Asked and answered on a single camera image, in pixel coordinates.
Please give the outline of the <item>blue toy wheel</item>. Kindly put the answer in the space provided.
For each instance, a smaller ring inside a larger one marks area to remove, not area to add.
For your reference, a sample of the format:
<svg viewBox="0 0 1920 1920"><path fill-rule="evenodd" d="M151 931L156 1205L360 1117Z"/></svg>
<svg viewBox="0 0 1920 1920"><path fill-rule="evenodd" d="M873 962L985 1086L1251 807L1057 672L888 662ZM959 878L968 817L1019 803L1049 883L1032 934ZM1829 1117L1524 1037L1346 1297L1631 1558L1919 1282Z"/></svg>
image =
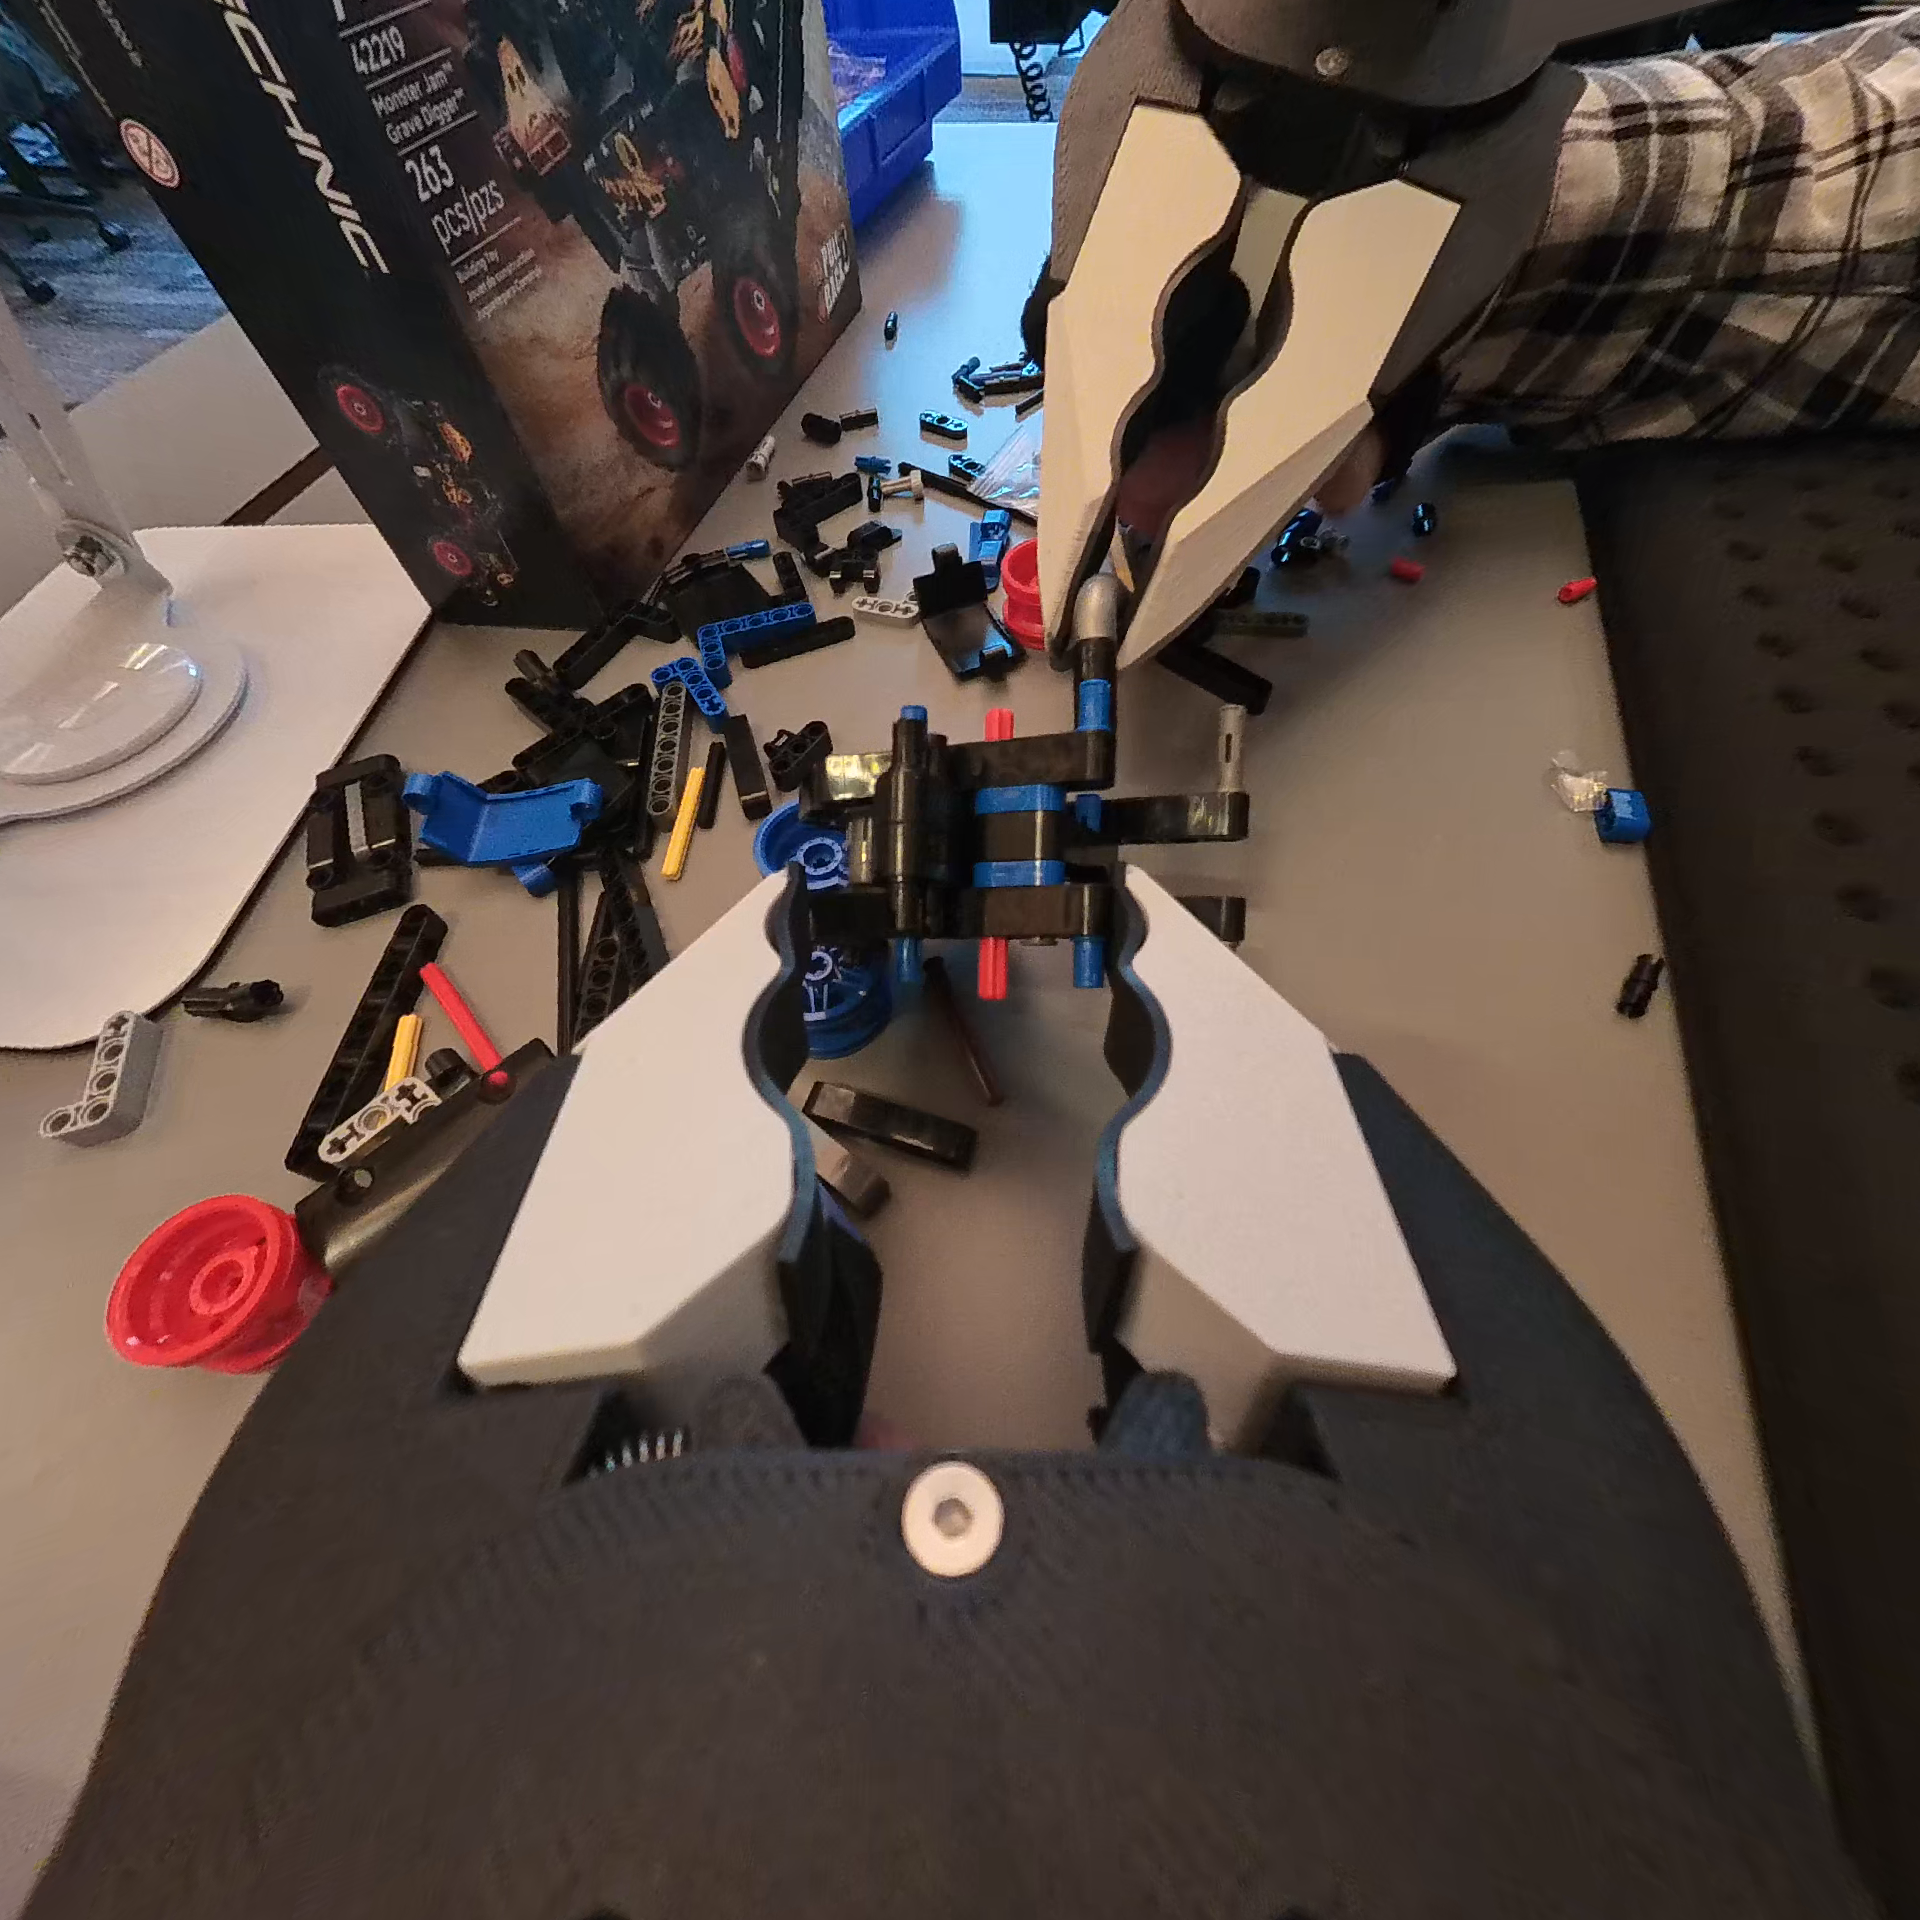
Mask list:
<svg viewBox="0 0 1920 1920"><path fill-rule="evenodd" d="M761 875L801 867L810 890L849 883L849 838L840 825L810 817L799 802L770 811L757 827L752 851Z"/></svg>
<svg viewBox="0 0 1920 1920"><path fill-rule="evenodd" d="M895 895L875 883L807 893L810 945L803 969L803 1023L816 1063L841 1061L888 1027L897 987L917 987L930 937L908 925Z"/></svg>

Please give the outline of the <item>black perforated pad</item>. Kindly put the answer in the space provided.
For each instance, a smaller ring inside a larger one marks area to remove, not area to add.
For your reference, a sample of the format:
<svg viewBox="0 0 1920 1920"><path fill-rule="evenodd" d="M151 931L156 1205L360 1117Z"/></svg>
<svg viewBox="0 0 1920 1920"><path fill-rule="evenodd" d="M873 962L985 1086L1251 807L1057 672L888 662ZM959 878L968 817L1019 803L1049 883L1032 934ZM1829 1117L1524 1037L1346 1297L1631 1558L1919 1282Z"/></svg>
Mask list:
<svg viewBox="0 0 1920 1920"><path fill-rule="evenodd" d="M1915 1915L1915 433L1576 486L1832 1795Z"/></svg>

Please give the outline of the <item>black toy brick box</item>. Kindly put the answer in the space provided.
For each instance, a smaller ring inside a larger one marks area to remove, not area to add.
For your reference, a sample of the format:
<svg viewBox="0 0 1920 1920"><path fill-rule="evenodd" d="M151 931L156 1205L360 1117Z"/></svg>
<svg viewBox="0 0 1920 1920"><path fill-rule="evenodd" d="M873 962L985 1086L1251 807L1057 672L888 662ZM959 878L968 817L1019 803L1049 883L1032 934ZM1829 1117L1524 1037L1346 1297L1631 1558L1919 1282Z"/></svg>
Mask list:
<svg viewBox="0 0 1920 1920"><path fill-rule="evenodd" d="M820 3L42 11L463 622L635 597L858 313Z"/></svg>

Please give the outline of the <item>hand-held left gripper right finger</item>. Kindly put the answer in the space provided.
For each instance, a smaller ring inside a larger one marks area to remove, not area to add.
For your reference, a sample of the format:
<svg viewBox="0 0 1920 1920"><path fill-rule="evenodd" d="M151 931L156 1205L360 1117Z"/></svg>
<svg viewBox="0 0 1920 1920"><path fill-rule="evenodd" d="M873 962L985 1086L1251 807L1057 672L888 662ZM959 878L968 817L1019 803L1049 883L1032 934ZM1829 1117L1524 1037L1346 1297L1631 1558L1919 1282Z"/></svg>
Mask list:
<svg viewBox="0 0 1920 1920"><path fill-rule="evenodd" d="M1329 1037L1146 871L1124 871L1083 1317L1109 1402L1175 1374L1205 1402L1293 1385L1439 1393L1449 1342Z"/></svg>

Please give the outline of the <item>person's right hand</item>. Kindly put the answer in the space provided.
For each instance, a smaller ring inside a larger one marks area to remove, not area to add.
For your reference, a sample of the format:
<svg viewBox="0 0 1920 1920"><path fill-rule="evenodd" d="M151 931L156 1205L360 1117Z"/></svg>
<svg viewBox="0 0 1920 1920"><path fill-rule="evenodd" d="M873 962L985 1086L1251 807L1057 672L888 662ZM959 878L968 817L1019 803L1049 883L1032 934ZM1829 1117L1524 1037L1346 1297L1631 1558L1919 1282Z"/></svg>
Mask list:
<svg viewBox="0 0 1920 1920"><path fill-rule="evenodd" d="M1215 425L1187 417L1157 431L1124 469L1115 494L1117 526L1140 543L1157 543L1170 517L1201 489L1209 463ZM1311 494L1314 510L1354 512L1383 477L1385 443L1369 425Z"/></svg>

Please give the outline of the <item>grey desk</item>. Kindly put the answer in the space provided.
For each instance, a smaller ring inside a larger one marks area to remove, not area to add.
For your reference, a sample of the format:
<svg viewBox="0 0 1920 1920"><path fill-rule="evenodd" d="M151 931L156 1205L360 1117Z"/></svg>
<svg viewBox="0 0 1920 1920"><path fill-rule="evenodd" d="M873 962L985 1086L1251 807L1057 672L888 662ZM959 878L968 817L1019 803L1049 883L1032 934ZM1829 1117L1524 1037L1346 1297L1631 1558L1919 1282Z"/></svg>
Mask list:
<svg viewBox="0 0 1920 1920"><path fill-rule="evenodd" d="M1013 357L1047 251L1049 149L1052 127L938 127L930 163L863 232L864 309L793 411L873 401L882 447L911 445L922 409L954 403L949 368ZM1634 782L1596 609L1555 599L1594 570L1577 502L1485 433L1431 447L1413 491L1439 510L1428 542L1401 543L1397 513L1348 519L1352 570L1322 584L1307 640L1240 646L1276 687L1248 736L1251 840L1143 864L1168 888L1244 893L1242 955L1379 1066L1596 1310L1716 1504L1812 1745L1673 997L1616 1015L1627 963L1664 945L1645 857L1602 848L1548 786L1559 751ZM1391 579L1399 554L1426 576ZM367 750L499 770L523 741L503 695L521 646L559 650L544 633L436 625ZM851 747L881 742L908 701L973 734L995 698L884 623L757 679L757 728L820 714ZM482 872L421 888L491 1034L552 1034L553 909ZM290 1011L168 1015L154 1105L122 1143L36 1138L82 1050L5 1053L5 1915L58 1847L177 1535L266 1385L122 1362L108 1288L207 1195L299 1197L284 1146L384 937L384 920L313 927L289 848L208 976L273 976ZM1007 1088L997 1110L936 1015L903 1015L829 1070L981 1127L971 1177L877 1155L895 1184L873 1230L882 1432L938 1449L1088 1439L1077 1279L1090 1146L1117 1105L1105 1016L1063 951L1028 947L1008 1003L971 1015Z"/></svg>

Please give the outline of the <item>white monitor stand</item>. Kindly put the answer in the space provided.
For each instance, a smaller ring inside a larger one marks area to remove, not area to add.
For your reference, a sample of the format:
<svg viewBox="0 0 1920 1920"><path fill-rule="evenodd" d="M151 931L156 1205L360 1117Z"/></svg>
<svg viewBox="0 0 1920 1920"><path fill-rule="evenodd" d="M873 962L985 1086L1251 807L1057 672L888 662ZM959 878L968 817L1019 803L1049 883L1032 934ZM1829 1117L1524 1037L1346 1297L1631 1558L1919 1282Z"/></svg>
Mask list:
<svg viewBox="0 0 1920 1920"><path fill-rule="evenodd" d="M201 970L431 602L367 521L135 529L9 310L5 457L58 549L2 627L2 1041L47 1050Z"/></svg>

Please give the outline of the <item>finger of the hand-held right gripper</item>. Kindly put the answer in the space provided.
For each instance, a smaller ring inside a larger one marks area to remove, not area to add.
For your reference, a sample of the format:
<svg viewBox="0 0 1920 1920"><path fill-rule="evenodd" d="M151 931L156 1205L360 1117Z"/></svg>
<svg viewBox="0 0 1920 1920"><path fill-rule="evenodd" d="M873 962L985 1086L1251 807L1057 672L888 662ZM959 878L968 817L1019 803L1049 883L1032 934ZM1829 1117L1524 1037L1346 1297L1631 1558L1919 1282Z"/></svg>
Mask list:
<svg viewBox="0 0 1920 1920"><path fill-rule="evenodd" d="M1045 622L1055 648L1069 638L1077 594L1106 550L1122 431L1167 358L1168 294L1229 229L1240 198L1242 169L1205 115L1133 107L1047 313ZM1167 648L1251 550L1242 422L1215 422L1207 451L1207 481L1168 527L1120 666Z"/></svg>
<svg viewBox="0 0 1920 1920"><path fill-rule="evenodd" d="M1369 425L1369 390L1456 214L1415 182L1307 205L1284 258L1284 333L1221 409L1217 457L1168 521L1120 666L1180 638Z"/></svg>

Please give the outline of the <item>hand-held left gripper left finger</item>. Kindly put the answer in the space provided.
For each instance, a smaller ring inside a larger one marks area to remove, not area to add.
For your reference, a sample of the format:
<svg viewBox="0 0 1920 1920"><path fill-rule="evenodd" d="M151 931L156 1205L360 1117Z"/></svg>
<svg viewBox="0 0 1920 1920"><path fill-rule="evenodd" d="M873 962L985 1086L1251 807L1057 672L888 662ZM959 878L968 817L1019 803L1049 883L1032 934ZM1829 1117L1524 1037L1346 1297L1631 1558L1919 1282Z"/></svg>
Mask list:
<svg viewBox="0 0 1920 1920"><path fill-rule="evenodd" d="M476 1386L612 1378L692 1426L765 1374L812 1445L858 1437L881 1261L788 1090L810 1063L810 888L777 872L576 1047L459 1349Z"/></svg>

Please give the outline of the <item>light grey angled beam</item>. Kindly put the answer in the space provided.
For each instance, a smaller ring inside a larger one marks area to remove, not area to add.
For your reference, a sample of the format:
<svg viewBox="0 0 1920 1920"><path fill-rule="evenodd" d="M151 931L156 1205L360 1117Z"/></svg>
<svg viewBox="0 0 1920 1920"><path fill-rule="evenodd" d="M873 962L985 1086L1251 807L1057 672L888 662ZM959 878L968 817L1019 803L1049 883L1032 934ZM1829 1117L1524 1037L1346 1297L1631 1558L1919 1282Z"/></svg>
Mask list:
<svg viewBox="0 0 1920 1920"><path fill-rule="evenodd" d="M75 1099L40 1120L40 1139L108 1145L144 1121L161 1058L161 1023L139 1011L103 1022Z"/></svg>

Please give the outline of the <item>black blue brick assembly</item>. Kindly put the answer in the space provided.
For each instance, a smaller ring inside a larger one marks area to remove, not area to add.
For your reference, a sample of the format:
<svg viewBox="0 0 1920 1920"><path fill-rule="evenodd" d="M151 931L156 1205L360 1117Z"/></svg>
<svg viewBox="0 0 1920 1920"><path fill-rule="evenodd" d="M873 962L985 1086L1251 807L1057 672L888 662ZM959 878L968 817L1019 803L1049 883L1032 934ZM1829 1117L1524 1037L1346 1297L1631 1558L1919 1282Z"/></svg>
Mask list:
<svg viewBox="0 0 1920 1920"><path fill-rule="evenodd" d="M903 707L888 751L827 753L803 776L803 823L837 831L845 857L816 941L884 953L903 985L922 982L930 943L971 943L985 1001L1008 994L1013 945L1068 943L1074 987L1105 987L1120 854L1248 835L1247 720L1221 707L1211 786L1127 797L1109 679L1077 687L1069 730L1019 736L993 707L983 737L954 741Z"/></svg>

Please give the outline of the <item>dark brown axle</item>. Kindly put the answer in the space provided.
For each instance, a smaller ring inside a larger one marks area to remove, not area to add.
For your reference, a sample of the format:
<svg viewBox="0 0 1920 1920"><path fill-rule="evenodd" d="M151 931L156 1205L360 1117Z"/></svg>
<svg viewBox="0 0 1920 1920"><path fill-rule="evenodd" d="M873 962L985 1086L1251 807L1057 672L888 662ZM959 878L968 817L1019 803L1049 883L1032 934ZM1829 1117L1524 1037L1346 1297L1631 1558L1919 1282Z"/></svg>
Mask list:
<svg viewBox="0 0 1920 1920"><path fill-rule="evenodd" d="M993 1056L976 1032L976 1023L968 1015L946 962L940 955L923 958L922 963L922 997L932 1015L940 1019L946 1037L955 1047L961 1061L968 1065L968 1071L973 1080L973 1088L985 1105L997 1107L1004 1103L1004 1088L993 1063Z"/></svg>

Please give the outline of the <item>black hinged panel piece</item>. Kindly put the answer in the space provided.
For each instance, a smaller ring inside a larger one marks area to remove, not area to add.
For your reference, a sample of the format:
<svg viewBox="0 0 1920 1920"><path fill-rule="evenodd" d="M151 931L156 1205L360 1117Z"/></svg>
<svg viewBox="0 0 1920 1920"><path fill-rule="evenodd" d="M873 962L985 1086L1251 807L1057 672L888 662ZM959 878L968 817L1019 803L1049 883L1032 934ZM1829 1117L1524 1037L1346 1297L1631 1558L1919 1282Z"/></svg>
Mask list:
<svg viewBox="0 0 1920 1920"><path fill-rule="evenodd" d="M919 623L959 680L1001 680L1026 659L1023 643L1001 630L993 613L983 569L976 560L963 560L955 543L938 543L930 569L915 579Z"/></svg>

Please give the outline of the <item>blue storage bin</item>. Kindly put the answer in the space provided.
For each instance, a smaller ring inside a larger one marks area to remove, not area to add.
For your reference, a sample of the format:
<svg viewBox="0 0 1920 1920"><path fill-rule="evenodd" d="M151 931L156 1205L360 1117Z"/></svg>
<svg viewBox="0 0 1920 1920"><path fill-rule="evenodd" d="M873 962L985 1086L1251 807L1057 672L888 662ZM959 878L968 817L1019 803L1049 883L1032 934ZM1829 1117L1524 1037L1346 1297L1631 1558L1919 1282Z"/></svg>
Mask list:
<svg viewBox="0 0 1920 1920"><path fill-rule="evenodd" d="M863 229L930 157L932 122L963 89L963 40L954 1L825 1L823 19L851 59L882 63L837 113Z"/></svg>

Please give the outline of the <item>blue curved panel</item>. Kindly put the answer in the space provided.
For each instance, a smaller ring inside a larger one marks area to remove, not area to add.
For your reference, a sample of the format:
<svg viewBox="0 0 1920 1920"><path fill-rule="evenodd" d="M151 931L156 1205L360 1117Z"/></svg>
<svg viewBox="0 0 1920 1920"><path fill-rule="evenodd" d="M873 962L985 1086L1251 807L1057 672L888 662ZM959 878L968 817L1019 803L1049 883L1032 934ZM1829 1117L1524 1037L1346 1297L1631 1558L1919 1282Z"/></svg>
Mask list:
<svg viewBox="0 0 1920 1920"><path fill-rule="evenodd" d="M401 783L416 838L463 867L499 867L533 895L552 895L559 859L575 851L605 803L592 779L491 792L459 774L408 774Z"/></svg>

